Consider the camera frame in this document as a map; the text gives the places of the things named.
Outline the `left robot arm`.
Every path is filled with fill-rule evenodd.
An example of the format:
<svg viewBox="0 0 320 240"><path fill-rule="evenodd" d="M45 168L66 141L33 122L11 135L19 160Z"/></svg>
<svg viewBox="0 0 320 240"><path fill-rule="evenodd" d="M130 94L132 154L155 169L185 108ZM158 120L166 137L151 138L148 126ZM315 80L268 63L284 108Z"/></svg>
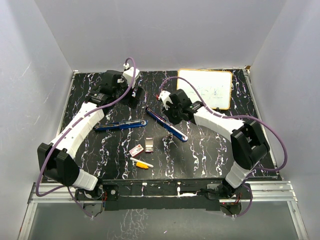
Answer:
<svg viewBox="0 0 320 240"><path fill-rule="evenodd" d="M103 195L98 178L75 162L77 151L94 126L100 122L115 104L121 103L131 109L140 101L142 88L135 88L141 73L130 67L123 72L107 70L99 84L88 92L78 113L67 127L50 143L41 143L37 149L40 174L65 187L84 189L93 200Z"/></svg>

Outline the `red white staple box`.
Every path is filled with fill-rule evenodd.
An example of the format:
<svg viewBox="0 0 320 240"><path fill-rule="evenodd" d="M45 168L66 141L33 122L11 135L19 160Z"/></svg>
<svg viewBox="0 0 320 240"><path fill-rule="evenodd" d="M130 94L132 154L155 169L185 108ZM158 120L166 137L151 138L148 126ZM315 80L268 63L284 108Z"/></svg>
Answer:
<svg viewBox="0 0 320 240"><path fill-rule="evenodd" d="M136 145L134 148L132 148L130 151L129 151L129 154L134 157L140 153L142 153L144 151L144 148L142 147L141 144L138 144Z"/></svg>

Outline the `staple tray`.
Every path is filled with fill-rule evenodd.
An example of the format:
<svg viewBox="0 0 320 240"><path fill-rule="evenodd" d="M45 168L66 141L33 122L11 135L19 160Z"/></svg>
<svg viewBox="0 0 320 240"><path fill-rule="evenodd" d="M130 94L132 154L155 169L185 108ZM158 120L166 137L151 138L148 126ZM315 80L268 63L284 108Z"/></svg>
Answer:
<svg viewBox="0 0 320 240"><path fill-rule="evenodd" d="M152 137L145 138L145 152L152 153L154 151L154 139Z"/></svg>

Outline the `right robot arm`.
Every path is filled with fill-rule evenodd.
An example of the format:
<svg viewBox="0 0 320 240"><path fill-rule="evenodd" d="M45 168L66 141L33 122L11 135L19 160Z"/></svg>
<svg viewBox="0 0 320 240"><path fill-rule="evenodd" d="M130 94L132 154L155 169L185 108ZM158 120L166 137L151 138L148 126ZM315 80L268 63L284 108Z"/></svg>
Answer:
<svg viewBox="0 0 320 240"><path fill-rule="evenodd" d="M163 103L163 112L171 124L192 122L230 141L234 162L222 182L222 190L230 199L239 195L245 178L270 151L260 124L254 119L227 118L208 110L201 101L192 102L182 89L173 93L162 90L157 99Z"/></svg>

